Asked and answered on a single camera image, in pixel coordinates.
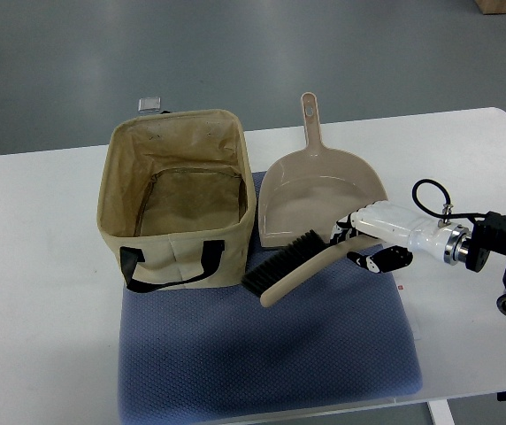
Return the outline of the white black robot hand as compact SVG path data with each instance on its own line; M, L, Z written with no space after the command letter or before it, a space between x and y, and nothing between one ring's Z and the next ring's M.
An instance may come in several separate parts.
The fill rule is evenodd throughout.
M361 268L383 274L407 267L418 251L451 266L464 262L460 250L471 232L448 219L429 218L388 201L378 201L337 220L330 243L359 236L378 239L388 247L370 255L349 251L346 257Z

